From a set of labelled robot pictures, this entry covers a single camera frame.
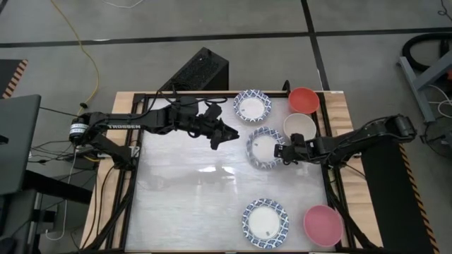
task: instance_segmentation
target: plate with blue pattern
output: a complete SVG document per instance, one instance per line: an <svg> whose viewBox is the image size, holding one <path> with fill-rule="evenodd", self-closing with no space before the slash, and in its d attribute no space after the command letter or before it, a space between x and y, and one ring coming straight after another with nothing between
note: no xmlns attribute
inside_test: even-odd
<svg viewBox="0 0 452 254"><path fill-rule="evenodd" d="M272 128L263 126L251 133L246 142L246 155L258 169L272 169L283 162L274 155L275 145L284 145L284 137Z"/></svg>
<svg viewBox="0 0 452 254"><path fill-rule="evenodd" d="M270 98L260 90L241 91L233 106L235 114L248 122L262 121L271 111Z"/></svg>
<svg viewBox="0 0 452 254"><path fill-rule="evenodd" d="M245 238L259 248L280 246L289 232L289 217L282 205L269 198L249 204L242 216Z"/></svg>

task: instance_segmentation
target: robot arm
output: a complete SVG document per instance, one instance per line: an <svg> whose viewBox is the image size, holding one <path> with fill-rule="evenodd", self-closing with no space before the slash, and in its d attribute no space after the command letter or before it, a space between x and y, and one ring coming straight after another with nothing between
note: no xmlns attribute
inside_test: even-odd
<svg viewBox="0 0 452 254"><path fill-rule="evenodd" d="M115 168L132 170L131 149L118 146L102 133L106 130L145 130L165 135L170 131L186 131L190 137L201 135L210 139L210 147L218 149L220 143L239 138L238 132L217 119L221 107L208 104L204 114L198 115L198 101L193 97L181 97L162 109L149 110L144 114L83 114L72 121L69 140L74 145L92 145L109 154Z"/></svg>
<svg viewBox="0 0 452 254"><path fill-rule="evenodd" d="M370 121L356 131L334 138L317 137L304 140L302 134L292 134L290 137L292 144L276 145L274 155L282 158L284 164L303 161L335 166L382 140L391 139L397 143L407 143L415 137L416 130L408 117L388 116Z"/></svg>

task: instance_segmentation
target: hazard stripe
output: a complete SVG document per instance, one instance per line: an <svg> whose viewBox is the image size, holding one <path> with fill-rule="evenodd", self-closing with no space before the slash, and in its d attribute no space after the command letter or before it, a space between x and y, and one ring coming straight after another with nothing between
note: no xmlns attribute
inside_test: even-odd
<svg viewBox="0 0 452 254"><path fill-rule="evenodd" d="M399 144L399 147L400 147L400 153L402 154L403 162L405 164L405 169L408 174L408 179L410 180L410 183L411 183L412 191L415 194L417 206L419 207L420 214L424 220L425 230L427 231L427 235L429 236L430 243L432 244L432 247L433 247L433 252L434 252L434 254L439 254L439 249L438 249L438 245L436 244L435 235L433 234L432 227L430 226L430 221L429 221L429 219L427 219L427 213L425 212L424 204L421 201L421 195L419 194L419 191L417 189L415 176L413 175L413 173L411 171L411 166L408 161L408 156L406 154L406 151L405 151L405 148L403 147L403 145Z"/></svg>
<svg viewBox="0 0 452 254"><path fill-rule="evenodd" d="M25 71L25 68L27 68L28 60L22 60L22 62L19 63L19 65L16 68L16 71L13 74L13 77L11 78L11 81L9 82L8 86L5 89L5 92L3 93L2 97L4 99L11 98L13 96L14 90L17 88L17 85L19 84L20 78L22 78L23 72Z"/></svg>

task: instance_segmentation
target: gray floor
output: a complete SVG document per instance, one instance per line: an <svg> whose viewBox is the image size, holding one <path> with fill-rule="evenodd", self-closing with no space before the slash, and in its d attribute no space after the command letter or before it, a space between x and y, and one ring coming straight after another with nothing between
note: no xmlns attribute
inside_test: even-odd
<svg viewBox="0 0 452 254"><path fill-rule="evenodd" d="M307 31L300 1L295 0L144 0L133 9L118 9L100 0L56 1L84 40ZM127 5L133 1L115 3ZM436 28L452 24L437 15L439 1L308 3L317 31ZM0 35L0 43L74 40L49 0L10 0L0 15ZM355 127L379 116L401 113L423 130L420 111L395 65L402 45L413 36L318 38L329 85L332 90L345 91ZM158 89L201 47L230 61L231 90L279 90L286 79L295 87L321 90L308 37L99 45L86 47L101 73L100 91L90 109L110 111L117 91ZM417 58L431 63L437 57L437 44L425 44L414 51ZM93 67L78 47L0 49L0 59L29 60L14 96L40 94L44 107L76 113L78 103L95 84ZM41 111L33 143L67 139L70 122L69 116ZM61 150L66 146L51 148ZM439 248L443 253L452 253L451 162L419 140L406 148ZM30 169L48 176L67 174L69 167L64 162L30 165ZM86 213L82 207L74 209ZM73 229L83 223L80 218L73 220ZM75 250L69 233L60 242L42 237L41 248L43 253Z"/></svg>

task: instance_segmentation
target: black speaker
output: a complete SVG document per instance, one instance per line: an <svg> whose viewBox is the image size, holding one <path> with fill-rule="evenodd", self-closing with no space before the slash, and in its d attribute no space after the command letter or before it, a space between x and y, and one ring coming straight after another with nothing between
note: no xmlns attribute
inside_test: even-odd
<svg viewBox="0 0 452 254"><path fill-rule="evenodd" d="M229 90L229 61L203 47L162 87L171 91Z"/></svg>

